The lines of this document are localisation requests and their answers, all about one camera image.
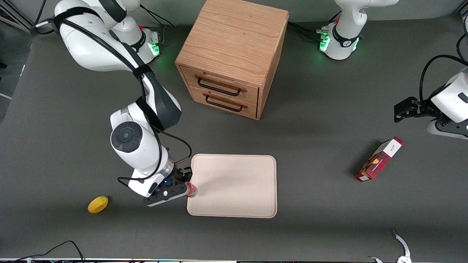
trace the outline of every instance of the cardboard box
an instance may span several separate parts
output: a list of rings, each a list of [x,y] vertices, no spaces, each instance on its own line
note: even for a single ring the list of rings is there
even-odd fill
[[[402,145],[397,137],[383,142],[354,177],[361,182],[374,179]]]

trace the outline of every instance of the gray floor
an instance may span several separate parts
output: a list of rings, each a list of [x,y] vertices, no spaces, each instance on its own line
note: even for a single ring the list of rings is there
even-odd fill
[[[307,25],[318,28],[320,24]],[[468,144],[434,136],[430,118],[393,123],[393,105],[417,95],[433,56],[455,53],[459,17],[368,22],[346,61],[333,61],[288,28],[260,121],[193,102],[174,60],[190,28],[166,30],[150,64],[183,113],[168,132],[194,153],[269,154],[277,160],[278,213],[272,219],[194,217],[179,198],[148,208],[120,185],[131,167],[112,150],[109,116],[139,96],[131,73],[77,65],[55,35],[33,41],[0,126],[0,255],[20,257],[74,240],[89,258],[394,262],[468,261]],[[438,60],[425,92],[462,66]],[[370,182],[355,173],[377,145],[405,144]],[[186,149],[166,137],[175,158]],[[112,196],[105,211],[86,207]],[[72,247],[53,253],[76,257]]]
[[[29,33],[0,22],[0,61],[8,65],[0,69],[0,93],[13,97],[30,46]],[[0,125],[9,105],[10,100],[0,96]]]

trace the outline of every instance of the drawer handle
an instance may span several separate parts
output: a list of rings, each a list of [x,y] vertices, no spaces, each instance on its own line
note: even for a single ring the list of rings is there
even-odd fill
[[[198,85],[200,87],[204,87],[204,88],[207,88],[207,89],[210,89],[210,90],[214,90],[214,91],[217,91],[217,92],[221,92],[221,93],[224,93],[226,95],[230,95],[230,96],[238,96],[240,93],[241,93],[241,89],[238,89],[236,93],[232,93],[232,92],[229,92],[229,91],[225,91],[225,90],[222,90],[222,89],[219,89],[219,88],[215,88],[215,87],[211,87],[211,86],[208,86],[208,85],[205,85],[205,84],[202,84],[200,83],[200,81],[202,81],[202,78],[198,78]]]
[[[234,109],[234,108],[231,108],[231,107],[228,107],[228,106],[221,105],[221,104],[216,103],[216,102],[211,102],[211,101],[208,100],[208,98],[209,98],[209,96],[206,95],[206,98],[205,98],[206,103],[211,104],[211,105],[215,105],[215,106],[227,109],[227,110],[232,110],[234,112],[240,112],[242,110],[242,108],[243,108],[243,106],[241,105],[240,109]]]

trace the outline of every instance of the yellow lemon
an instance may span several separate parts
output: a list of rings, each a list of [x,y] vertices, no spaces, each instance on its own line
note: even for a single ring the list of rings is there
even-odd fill
[[[91,214],[99,213],[104,210],[104,208],[106,208],[108,203],[109,199],[107,196],[96,197],[93,201],[91,201],[91,203],[89,203],[88,211]]]

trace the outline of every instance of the wooden cabinet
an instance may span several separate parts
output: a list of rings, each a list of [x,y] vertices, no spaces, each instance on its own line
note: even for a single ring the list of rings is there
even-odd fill
[[[242,0],[206,0],[175,60],[193,100],[260,119],[288,18]]]

